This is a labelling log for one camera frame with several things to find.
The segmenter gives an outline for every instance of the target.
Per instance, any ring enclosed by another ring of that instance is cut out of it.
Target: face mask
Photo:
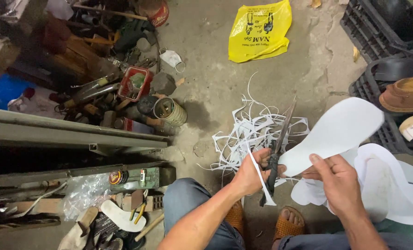
[[[171,67],[175,68],[177,72],[182,73],[185,70],[185,63],[181,60],[180,56],[172,50],[166,50],[164,53],[160,54],[160,58],[164,60]],[[177,69],[177,65],[183,64],[182,71]]]

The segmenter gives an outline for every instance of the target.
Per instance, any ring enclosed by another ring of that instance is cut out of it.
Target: yellow plastic bag
[[[239,8],[228,41],[228,59],[233,62],[264,59],[287,52],[285,37],[292,24],[288,0]]]

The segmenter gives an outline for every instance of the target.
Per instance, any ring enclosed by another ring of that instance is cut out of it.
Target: fingernail
[[[311,154],[311,155],[310,155],[310,161],[311,161],[312,163],[319,162],[320,159],[321,159],[321,157],[319,157],[317,154]]]

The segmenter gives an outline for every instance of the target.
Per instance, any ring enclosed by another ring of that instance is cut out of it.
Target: scissor blade
[[[276,142],[276,149],[275,149],[276,153],[279,153],[279,149],[281,149],[282,142],[284,140],[285,134],[287,133],[288,125],[290,124],[290,120],[292,119],[292,114],[293,114],[293,111],[295,111],[295,108],[296,108],[296,99],[293,100],[292,105],[287,110],[287,116],[284,119],[284,123],[282,124],[281,132],[279,132],[279,137],[278,137],[278,140]]]

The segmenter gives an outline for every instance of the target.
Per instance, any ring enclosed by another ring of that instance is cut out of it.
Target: wooden stick
[[[143,236],[145,236],[151,229],[157,226],[163,219],[165,218],[165,214],[162,213],[157,219],[155,219],[147,228],[145,228],[139,235],[137,235],[134,240],[139,241]]]
[[[80,9],[93,10],[93,11],[103,12],[103,13],[108,13],[108,14],[114,14],[114,15],[119,15],[119,16],[131,17],[131,18],[136,18],[136,19],[141,19],[141,20],[148,20],[148,18],[144,16],[137,16],[134,14],[112,11],[112,10],[102,10],[102,9],[92,8],[92,7],[78,5],[78,4],[75,4],[73,7],[80,8]]]

